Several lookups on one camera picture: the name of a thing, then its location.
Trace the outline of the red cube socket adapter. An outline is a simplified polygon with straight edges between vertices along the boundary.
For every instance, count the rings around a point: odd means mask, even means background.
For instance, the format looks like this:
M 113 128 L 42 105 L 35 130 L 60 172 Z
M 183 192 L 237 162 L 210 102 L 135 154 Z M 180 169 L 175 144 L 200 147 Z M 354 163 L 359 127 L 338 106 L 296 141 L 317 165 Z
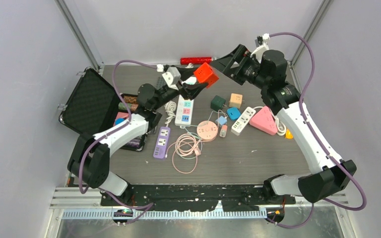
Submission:
M 198 67 L 193 74 L 198 83 L 207 84 L 206 88 L 210 88 L 219 79 L 219 76 L 216 75 L 212 67 L 206 62 Z

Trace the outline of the white multicolour power strip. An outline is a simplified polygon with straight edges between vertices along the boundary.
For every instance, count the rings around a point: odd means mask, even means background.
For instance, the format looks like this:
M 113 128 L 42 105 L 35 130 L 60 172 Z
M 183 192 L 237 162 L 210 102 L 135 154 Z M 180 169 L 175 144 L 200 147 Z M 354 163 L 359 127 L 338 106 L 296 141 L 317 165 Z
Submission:
M 191 126 L 194 100 L 184 99 L 181 95 L 178 98 L 175 125 L 181 127 Z

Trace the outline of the dark green cube adapter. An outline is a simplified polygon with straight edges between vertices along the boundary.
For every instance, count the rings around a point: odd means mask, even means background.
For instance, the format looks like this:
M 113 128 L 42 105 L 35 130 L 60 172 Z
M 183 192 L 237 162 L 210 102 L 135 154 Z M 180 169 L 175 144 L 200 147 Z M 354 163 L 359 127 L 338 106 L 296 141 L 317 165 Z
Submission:
M 217 112 L 219 110 L 222 110 L 225 104 L 226 104 L 226 99 L 218 95 L 215 95 L 210 102 L 210 108 Z

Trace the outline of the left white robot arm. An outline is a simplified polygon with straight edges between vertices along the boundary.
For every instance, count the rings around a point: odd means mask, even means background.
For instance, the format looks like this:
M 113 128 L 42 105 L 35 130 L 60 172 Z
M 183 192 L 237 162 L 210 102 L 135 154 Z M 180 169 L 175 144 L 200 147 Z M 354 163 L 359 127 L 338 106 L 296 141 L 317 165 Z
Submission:
M 212 86 L 218 76 L 208 63 L 198 68 L 180 68 L 159 64 L 165 85 L 157 89 L 150 83 L 137 90 L 138 107 L 120 124 L 95 134 L 82 133 L 75 144 L 68 170 L 78 178 L 79 190 L 85 194 L 89 188 L 98 188 L 113 196 L 120 205 L 131 202 L 129 183 L 110 170 L 113 154 L 137 136 L 151 131 L 159 122 L 157 110 L 177 96 L 193 100 L 205 88 Z

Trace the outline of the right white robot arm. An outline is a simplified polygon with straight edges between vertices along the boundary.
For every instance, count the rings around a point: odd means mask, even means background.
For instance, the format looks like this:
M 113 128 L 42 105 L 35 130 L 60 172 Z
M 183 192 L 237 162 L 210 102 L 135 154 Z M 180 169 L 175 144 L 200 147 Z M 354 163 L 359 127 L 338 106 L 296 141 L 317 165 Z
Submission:
M 344 190 L 357 170 L 352 160 L 344 160 L 325 140 L 295 86 L 286 81 L 287 61 L 277 50 L 267 50 L 260 59 L 238 45 L 210 66 L 242 85 L 248 82 L 261 90 L 264 104 L 293 134 L 308 164 L 309 174 L 277 175 L 264 181 L 263 196 L 277 203 L 283 195 L 302 196 L 316 203 Z

